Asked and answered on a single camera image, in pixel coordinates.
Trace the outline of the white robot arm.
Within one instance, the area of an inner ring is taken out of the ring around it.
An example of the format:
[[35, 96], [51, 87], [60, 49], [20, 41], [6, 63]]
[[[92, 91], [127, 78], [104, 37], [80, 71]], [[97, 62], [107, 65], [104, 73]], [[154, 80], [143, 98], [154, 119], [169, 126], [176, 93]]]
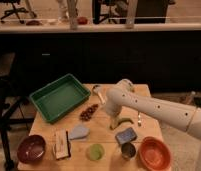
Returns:
[[[116, 117], [123, 107], [142, 112], [154, 119], [186, 132], [201, 141], [201, 108], [186, 104], [165, 101], [132, 92], [132, 82], [120, 80], [106, 91], [105, 112]], [[201, 171], [201, 145], [195, 171]]]

